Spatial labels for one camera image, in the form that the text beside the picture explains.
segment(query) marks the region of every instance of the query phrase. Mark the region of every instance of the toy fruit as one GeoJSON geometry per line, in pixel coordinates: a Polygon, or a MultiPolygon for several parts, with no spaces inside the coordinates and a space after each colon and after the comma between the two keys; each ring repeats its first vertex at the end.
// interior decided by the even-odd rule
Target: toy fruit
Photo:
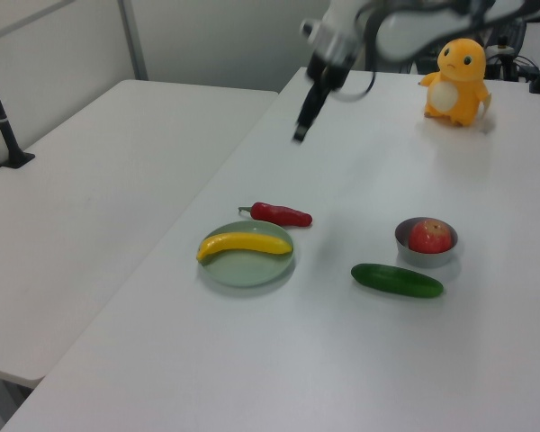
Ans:
{"type": "Polygon", "coordinates": [[[432,298],[444,291],[436,279],[392,265],[358,264],[351,273],[360,284],[386,293],[432,298]]]}
{"type": "Polygon", "coordinates": [[[469,126],[480,102],[486,111],[491,101],[484,85],[484,49],[474,40],[453,40],[440,52],[438,67],[439,72],[424,76],[419,83],[428,87],[424,115],[448,117],[453,124],[469,126]]]}
{"type": "Polygon", "coordinates": [[[309,227],[312,224],[312,217],[308,213],[265,202],[255,202],[252,207],[238,207],[238,211],[249,212],[252,219],[275,223],[281,227],[309,227]]]}
{"type": "Polygon", "coordinates": [[[441,220],[418,222],[408,237],[408,248],[423,254],[439,254],[452,248],[452,233],[441,220]]]}
{"type": "Polygon", "coordinates": [[[205,239],[198,249],[196,259],[203,261],[207,256],[232,249],[253,250],[275,255],[287,254],[293,250],[292,245],[287,241],[267,234],[225,232],[205,239]]]}

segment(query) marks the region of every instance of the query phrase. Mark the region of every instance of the stuffed animal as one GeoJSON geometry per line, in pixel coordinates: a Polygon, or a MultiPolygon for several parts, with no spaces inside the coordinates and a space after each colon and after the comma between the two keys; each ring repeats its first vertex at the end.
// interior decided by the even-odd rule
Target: stuffed animal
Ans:
{"type": "Polygon", "coordinates": [[[470,126],[480,107],[488,109],[491,94],[484,85],[486,55],[470,39],[449,42],[438,56],[439,72],[428,74],[419,82],[428,87],[426,117],[448,117],[453,124],[470,126]]]}

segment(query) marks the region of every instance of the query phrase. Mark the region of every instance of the toy vegetable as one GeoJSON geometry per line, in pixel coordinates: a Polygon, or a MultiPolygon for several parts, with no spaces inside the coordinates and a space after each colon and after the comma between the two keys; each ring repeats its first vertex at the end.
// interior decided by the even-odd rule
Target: toy vegetable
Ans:
{"type": "Polygon", "coordinates": [[[312,217],[308,213],[280,205],[256,202],[252,207],[238,207],[239,212],[250,212],[252,219],[271,222],[282,227],[309,227],[312,217]]]}
{"type": "Polygon", "coordinates": [[[444,291],[436,279],[392,265],[358,264],[351,273],[360,284],[386,293],[430,299],[444,291]]]}
{"type": "Polygon", "coordinates": [[[281,238],[252,232],[226,232],[205,239],[196,259],[203,261],[207,256],[224,250],[243,249],[267,254],[282,255],[292,252],[290,243],[281,238]]]}
{"type": "Polygon", "coordinates": [[[440,52],[438,67],[439,72],[424,76],[419,83],[428,87],[424,115],[448,117],[456,125],[471,125],[480,102],[486,112],[491,101],[484,85],[484,49],[474,40],[453,40],[440,52]]]}

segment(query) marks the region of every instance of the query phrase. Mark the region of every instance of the banana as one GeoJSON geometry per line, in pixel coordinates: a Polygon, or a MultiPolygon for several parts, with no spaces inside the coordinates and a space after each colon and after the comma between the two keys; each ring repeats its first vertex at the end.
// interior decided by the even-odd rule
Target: banana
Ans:
{"type": "Polygon", "coordinates": [[[207,256],[232,249],[253,250],[274,255],[288,254],[293,250],[287,241],[278,237],[252,232],[225,232],[206,238],[198,249],[196,259],[203,261],[207,256]]]}

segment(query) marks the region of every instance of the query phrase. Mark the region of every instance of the plush toy belly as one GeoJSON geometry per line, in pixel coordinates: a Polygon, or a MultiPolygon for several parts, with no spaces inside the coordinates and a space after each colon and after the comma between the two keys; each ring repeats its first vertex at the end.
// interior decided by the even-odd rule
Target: plush toy belly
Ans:
{"type": "Polygon", "coordinates": [[[439,82],[431,86],[428,101],[441,113],[452,110],[458,102],[458,89],[452,83],[439,82]]]}

